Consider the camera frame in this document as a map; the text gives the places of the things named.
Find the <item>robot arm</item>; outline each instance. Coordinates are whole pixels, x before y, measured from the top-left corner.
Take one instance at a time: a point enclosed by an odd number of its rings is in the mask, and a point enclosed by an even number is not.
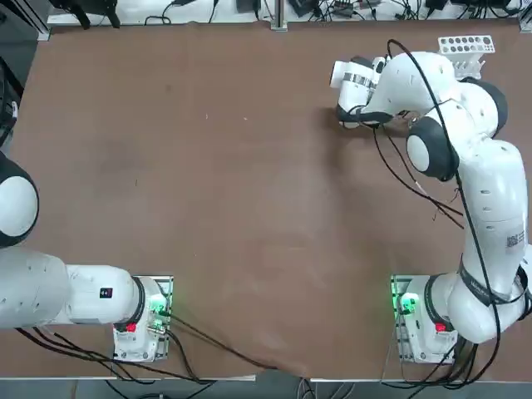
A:
[[[154,361],[165,335],[156,311],[170,306],[159,284],[121,268],[65,265],[14,247],[35,226],[38,210],[32,179],[0,152],[0,329],[112,323],[115,356]]]
[[[442,181],[454,176],[453,166],[459,170],[504,331],[524,314],[525,288],[516,274],[526,273],[527,262],[532,261],[523,161],[512,144],[493,139],[507,119],[505,97],[489,83],[458,81],[447,57],[429,52],[412,55],[434,91],[451,150],[426,84],[407,54],[393,57],[385,66],[378,59],[371,67],[360,58],[337,62],[331,79],[331,86],[340,88],[337,117],[346,127],[377,127],[401,111],[422,115],[409,131],[407,154],[418,171]],[[416,276],[406,287],[405,298],[416,299],[416,310],[405,313],[405,322],[417,362],[442,360],[457,333],[473,343],[496,335],[468,224],[458,269],[458,273]]]

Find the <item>metal bracket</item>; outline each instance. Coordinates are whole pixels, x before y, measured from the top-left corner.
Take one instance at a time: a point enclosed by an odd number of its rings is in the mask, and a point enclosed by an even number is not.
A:
[[[159,285],[160,290],[163,295],[166,297],[166,309],[168,313],[172,313],[172,298],[174,293],[174,277],[172,276],[148,276],[153,278],[155,282]],[[157,352],[155,354],[155,360],[162,360],[168,358],[168,348],[170,346],[170,340],[167,336],[159,338],[159,346],[157,347]]]
[[[271,29],[275,32],[286,32],[288,30],[288,24],[284,20],[284,0],[275,0]]]
[[[390,279],[390,286],[392,289],[392,306],[393,317],[396,321],[396,338],[397,338],[397,351],[399,352],[400,362],[414,362],[414,352],[410,346],[408,340],[408,331],[406,330],[406,324],[401,318],[397,304],[401,299],[401,296],[405,293],[408,284],[411,282],[413,276],[397,275],[393,274]]]

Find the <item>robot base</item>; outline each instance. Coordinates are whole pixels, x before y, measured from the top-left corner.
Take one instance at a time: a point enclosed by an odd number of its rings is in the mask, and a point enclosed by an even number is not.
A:
[[[397,346],[402,362],[439,363],[458,338],[457,331],[438,331],[426,313],[424,290],[428,278],[395,274],[391,278]],[[443,363],[453,363],[454,358],[452,353]]]
[[[113,356],[127,362],[153,362],[168,357],[169,338],[165,335],[165,318],[154,309],[171,312],[174,278],[171,276],[136,276],[144,286],[145,306],[135,329],[113,328]]]

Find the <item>small sticker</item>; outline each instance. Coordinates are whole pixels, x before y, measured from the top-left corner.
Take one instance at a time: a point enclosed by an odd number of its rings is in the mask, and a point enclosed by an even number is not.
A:
[[[113,288],[100,288],[100,298],[113,298]]]
[[[506,237],[506,248],[510,249],[517,244],[522,243],[525,240],[525,231],[521,231],[518,234],[509,235]]]
[[[13,119],[18,119],[18,105],[15,101],[11,102],[11,108],[13,109]]]

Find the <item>black cable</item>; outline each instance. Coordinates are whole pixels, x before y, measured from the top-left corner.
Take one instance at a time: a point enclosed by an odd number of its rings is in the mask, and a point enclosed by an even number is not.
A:
[[[69,350],[72,350],[72,351],[75,351],[75,352],[81,352],[83,354],[86,354],[88,357],[91,357],[91,358],[95,359],[103,367],[105,367],[107,370],[109,370],[109,372],[111,374],[115,375],[117,378],[119,378],[122,381],[136,382],[137,384],[141,384],[141,385],[151,385],[151,384],[153,384],[155,382],[155,381],[147,382],[147,381],[138,380],[138,379],[134,378],[121,364],[116,364],[116,366],[119,367],[128,376],[128,378],[124,378],[116,370],[113,370],[112,367],[109,367],[108,365],[106,365],[106,361],[110,361],[111,360],[109,357],[107,357],[105,355],[102,355],[99,352],[87,351],[85,349],[82,349],[82,348],[78,347],[76,344],[74,344],[73,342],[70,342],[68,339],[63,337],[61,334],[54,333],[54,336],[60,338],[61,340],[66,342],[68,345],[64,345],[64,344],[62,344],[60,342],[57,342],[57,341],[54,341],[53,339],[50,339],[49,337],[44,335],[42,333],[42,331],[39,328],[37,328],[37,327],[34,327],[33,331],[35,331],[37,333],[37,335],[39,337],[41,337],[45,342],[48,342],[51,345],[55,345],[56,347],[62,347],[64,349],[69,349]]]
[[[446,212],[443,208],[450,208],[448,207],[448,205],[446,204],[443,204],[439,201],[436,201],[435,199],[433,199],[432,197],[429,197],[428,195],[424,195],[423,193],[417,191],[416,189],[412,188],[410,185],[408,185],[405,180],[403,180],[397,173],[394,169],[392,169],[392,167],[388,164],[386,158],[384,157],[384,154],[382,153],[381,151],[381,147],[379,146],[379,142],[377,140],[377,131],[375,129],[373,129],[373,139],[375,141],[375,146],[377,148],[377,152],[379,153],[380,157],[381,157],[381,160],[382,162],[384,163],[384,165],[386,166],[386,168],[390,171],[390,173],[392,173],[393,177],[395,177],[397,180],[399,180],[399,182],[405,186],[407,189],[409,189],[412,193],[416,194],[416,195],[419,195],[420,197],[424,198],[425,200],[429,200],[430,202],[432,202],[435,207],[437,207],[447,218],[449,218],[449,220],[451,222],[453,222],[454,224],[456,224],[458,227],[460,227],[461,229],[464,228],[464,226],[462,226],[455,218],[453,218],[448,212]]]
[[[373,8],[372,4],[370,3],[370,0],[366,0],[366,3],[369,6],[369,9],[372,10],[373,19],[376,21],[377,20],[377,10],[375,8]]]
[[[163,11],[161,15],[149,15],[148,17],[145,18],[144,25],[145,26],[148,25],[148,21],[150,19],[160,19],[163,22],[163,25],[170,25],[172,23],[172,20],[166,17],[165,14],[170,7],[177,6],[177,5],[179,5],[178,2],[174,0],[173,2],[171,2],[165,7],[165,10]]]
[[[160,399],[160,396],[162,395],[162,399],[172,399],[168,395],[165,395],[164,393],[146,393],[145,395],[142,395],[141,397],[137,397],[136,399]]]
[[[126,395],[124,395],[122,392],[120,392],[118,389],[116,389],[115,387],[113,387],[113,385],[108,382],[107,380],[105,380],[105,383],[109,386],[110,389],[112,389],[113,391],[115,391],[118,395],[120,395],[123,399],[130,399],[129,397],[127,397]]]
[[[6,77],[7,83],[9,83],[9,85],[17,93],[18,99],[22,99],[22,95],[24,94],[24,86],[17,79],[9,65],[2,58],[2,56],[0,56],[0,69],[3,70],[3,74]]]
[[[414,65],[416,66],[417,70],[419,71],[421,79],[425,83],[426,89],[428,90],[429,95],[430,95],[430,97],[432,99],[432,102],[433,102],[434,107],[436,109],[436,113],[438,114],[438,117],[440,118],[441,127],[442,127],[442,129],[444,131],[444,134],[446,136],[447,149],[449,151],[449,154],[452,154],[453,146],[452,146],[452,143],[451,143],[451,138],[449,137],[449,132],[448,132],[447,127],[446,127],[445,119],[443,117],[443,114],[441,113],[440,105],[438,104],[436,96],[434,95],[434,91],[432,90],[431,85],[430,85],[429,81],[427,80],[427,78],[425,76],[425,73],[423,72],[423,70],[422,70],[421,66],[419,65],[419,63],[417,62],[416,58],[399,41],[397,41],[395,39],[388,40],[388,44],[387,44],[388,49],[390,48],[390,44],[395,44],[396,46],[401,48],[408,55],[408,57],[411,59],[411,61],[414,63]],[[460,171],[457,168],[455,157],[450,157],[450,167],[451,167],[451,170],[455,170],[456,171],[455,172],[456,185],[458,186],[458,191],[460,192],[462,205],[464,206],[465,217],[467,218],[467,223],[469,225],[469,229],[470,229],[471,235],[473,237],[473,242],[475,244],[475,249],[476,249],[476,252],[477,252],[478,257],[479,257],[480,266],[482,268],[482,274],[483,274],[483,277],[484,277],[484,280],[485,280],[485,286],[486,286],[486,289],[487,289],[489,297],[490,297],[490,305],[493,308],[493,314],[495,316],[495,330],[496,330],[495,347],[493,349],[493,352],[491,354],[490,359],[488,360],[488,362],[482,367],[482,369],[473,378],[471,378],[468,382],[464,382],[464,386],[465,386],[465,385],[470,385],[473,382],[479,380],[484,375],[485,371],[491,366],[491,364],[493,363],[495,358],[497,357],[497,353],[499,352],[499,347],[500,347],[500,318],[499,318],[499,311],[498,311],[497,306],[495,304],[494,294],[493,294],[493,291],[491,289],[490,278],[488,276],[488,271],[487,271],[486,266],[485,266],[484,257],[482,256],[482,250],[480,248],[479,238],[478,238],[478,235],[476,233],[475,226],[473,225],[473,220],[471,218],[471,214],[470,214],[470,211],[469,211],[469,206],[468,206],[467,201],[466,201],[466,196],[464,194],[464,190],[463,190],[463,186],[462,186],[462,180],[461,180],[461,176],[460,176]]]
[[[464,365],[462,365],[460,371],[458,371],[458,373],[456,374],[456,377],[453,377],[451,380],[454,381],[456,378],[458,378],[459,375],[461,375],[461,373],[463,373],[463,371],[466,369],[466,367],[469,366],[469,370],[467,372],[467,374],[465,375],[465,378],[464,378],[464,382],[467,382],[467,379],[469,378],[470,374],[471,374],[471,370],[473,369],[473,366],[475,364],[475,357],[476,357],[476,350],[478,348],[478,345],[475,345],[470,353],[470,356],[468,357],[468,362],[464,363]],[[445,389],[449,389],[449,390],[455,390],[455,389],[460,389],[462,388],[464,385],[462,385],[464,382],[462,382],[461,384],[458,384],[458,385],[453,385],[453,384],[445,384],[443,385],[443,387]],[[418,387],[407,399],[412,399],[413,397],[415,397],[416,395],[418,395],[419,393],[421,393],[425,388],[428,388],[428,387],[431,387],[431,386],[435,386],[436,384],[426,384],[424,386],[421,386],[421,387]]]
[[[185,349],[183,348],[183,345],[181,344],[181,341],[177,338],[177,336],[171,332],[170,330],[167,330],[166,331],[166,334],[172,338],[172,340],[175,342],[175,344],[177,345],[179,351],[180,351],[180,355],[181,355],[181,360],[183,361],[183,364],[185,365],[185,369],[186,371],[189,373],[189,376],[192,377],[194,379],[195,382],[198,382],[198,383],[202,383],[202,381],[200,380],[200,378],[194,373],[194,371],[192,370],[192,366],[190,365],[190,362],[189,362],[189,359],[187,358],[186,354],[185,354]]]
[[[21,328],[15,328],[15,330],[17,330],[20,334],[22,334],[26,339],[28,339],[28,340],[32,341],[33,343],[37,344],[39,347],[43,347],[43,348],[45,348],[45,349],[47,349],[47,350],[49,350],[51,352],[60,353],[61,355],[67,355],[69,357],[74,357],[76,359],[80,359],[80,360],[83,360],[83,361],[86,361],[86,362],[99,362],[98,360],[94,360],[91,357],[82,356],[82,355],[79,355],[77,353],[63,351],[61,349],[57,349],[56,347],[52,347],[52,346],[50,346],[48,344],[45,344],[44,342],[39,341],[37,338],[35,338],[29,332],[24,331]],[[113,364],[127,364],[128,366],[142,368],[143,370],[147,370],[149,372],[156,372],[158,374],[162,374],[162,375],[165,375],[165,376],[181,378],[181,379],[187,380],[187,381],[193,381],[193,379],[190,378],[190,377],[183,376],[183,375],[177,374],[175,372],[167,372],[165,370],[160,370],[158,368],[146,366],[145,364],[142,364],[142,363],[126,362],[126,361],[118,360],[118,359],[110,359],[109,357],[107,357],[106,360],[102,359],[102,361],[103,362],[110,362],[110,363],[113,363]]]
[[[303,382],[304,382],[305,385],[307,386],[307,391],[305,391],[305,392],[303,393],[303,396],[301,397],[301,399],[304,399],[305,395],[307,395],[309,392],[312,393],[313,398],[316,399],[316,392],[314,392],[313,388],[310,386],[310,382],[308,382],[308,379],[307,379],[307,378],[304,378],[304,379],[303,379]]]
[[[359,12],[353,10],[352,11],[353,15],[358,15],[360,17],[360,19],[362,19],[363,21],[366,21],[366,18]]]
[[[410,5],[406,0],[403,0],[403,2],[398,2],[397,0],[390,0],[391,2],[394,2],[395,4],[398,4],[402,6],[402,15],[396,14],[397,19],[405,19],[405,16],[408,15],[408,19],[415,19],[415,14],[412,12]]]
[[[396,389],[412,389],[413,387],[415,387],[417,385],[420,385],[420,384],[423,384],[423,383],[427,382],[428,379],[430,377],[432,377],[434,375],[434,373],[437,372],[438,369],[443,365],[444,361],[447,360],[447,358],[451,355],[452,351],[455,350],[455,347],[456,347],[456,345],[453,345],[452,348],[449,349],[449,351],[441,358],[441,360],[432,369],[432,371],[429,373],[429,375],[426,376],[423,380],[421,380],[419,382],[405,382],[405,383],[411,385],[410,387],[400,387],[400,386],[397,386],[397,385],[389,384],[387,382],[383,382],[382,385],[385,385],[385,386],[390,387],[390,388],[396,388]]]
[[[456,19],[462,19],[462,17],[466,14],[466,12],[469,11],[471,7],[471,3],[468,2],[466,5],[465,5],[465,8],[464,8],[464,11],[462,12],[462,14],[460,14]]]
[[[340,388],[338,388],[338,390],[337,390],[335,393],[333,393],[333,395],[332,395],[329,399],[333,399],[333,397],[334,397],[337,393],[340,392]],[[344,395],[343,397],[341,397],[340,399],[347,399],[347,398],[352,394],[352,392],[353,392],[354,389],[355,389],[355,383],[353,383],[353,384],[351,385],[351,387],[350,387],[349,389],[347,389],[345,395]]]
[[[417,182],[416,178],[414,177],[414,175],[412,174],[410,168],[408,167],[408,164],[407,164],[407,162],[406,162],[406,160],[405,160],[405,157],[402,156],[402,153],[401,153],[401,151],[399,150],[399,147],[397,147],[396,142],[395,142],[395,141],[392,139],[392,137],[387,133],[387,130],[386,130],[386,128],[384,127],[384,125],[381,126],[381,127],[382,127],[382,130],[384,131],[384,134],[386,135],[386,137],[387,137],[388,140],[390,141],[390,143],[392,143],[393,149],[396,151],[397,155],[399,155],[399,158],[401,159],[402,164],[405,166],[406,172],[408,173],[408,175],[410,176],[410,178],[412,179],[412,181],[414,182],[414,184],[419,184],[419,183]],[[456,192],[455,197],[451,200],[451,202],[455,200],[455,198],[456,198],[457,195],[458,195],[458,192]],[[458,215],[460,215],[460,216],[463,216],[463,214],[462,214],[460,211],[458,211],[458,210],[456,210],[456,209],[454,209],[454,208],[451,208],[449,205],[444,204],[443,202],[437,201],[436,199],[435,199],[435,201],[438,203],[439,206],[442,206],[443,208],[447,208],[450,212],[454,212],[455,214],[458,214]]]
[[[214,11],[216,11],[216,6],[218,6],[218,1],[219,0],[214,0],[213,1],[213,12],[210,14],[209,23],[211,23],[213,21]]]
[[[242,359],[242,360],[244,360],[244,361],[246,361],[246,362],[248,362],[250,364],[253,364],[256,367],[261,367],[261,368],[264,368],[266,370],[278,370],[278,368],[275,367],[275,366],[269,366],[268,364],[257,362],[256,360],[245,356],[244,354],[236,351],[232,347],[230,347],[228,345],[225,345],[224,343],[221,343],[220,341],[212,338],[211,336],[209,336],[205,332],[200,331],[198,328],[192,326],[191,324],[187,323],[182,318],[179,318],[179,317],[175,316],[174,314],[171,314],[171,313],[168,313],[168,312],[159,312],[159,315],[174,319],[176,322],[183,324],[184,326],[186,326],[190,330],[194,331],[195,333],[199,334],[201,337],[207,339],[208,341],[210,341],[211,343],[213,343],[217,347],[220,347],[220,348],[224,349],[227,352],[233,353],[236,357],[238,357],[238,358],[240,358],[240,359]]]
[[[192,399],[193,397],[196,397],[198,396],[201,392],[205,391],[206,389],[209,389],[211,388],[214,384],[216,383],[216,381],[214,382],[211,382],[209,385],[205,386],[205,387],[202,387],[200,388],[198,391],[188,395],[185,399]]]
[[[382,127],[382,130],[384,131],[384,134],[386,135],[386,137],[388,138],[390,143],[392,143],[393,149],[396,151],[397,155],[399,155],[399,159],[401,159],[402,164],[405,166],[406,172],[408,173],[408,175],[410,176],[412,181],[414,183],[416,183],[417,180],[414,177],[414,175],[412,174],[410,168],[408,167],[408,164],[405,161],[405,157],[402,156],[402,153],[399,151],[399,148],[397,147],[396,142],[392,139],[392,137],[390,135],[388,135],[387,130],[386,130],[386,128],[384,126]]]

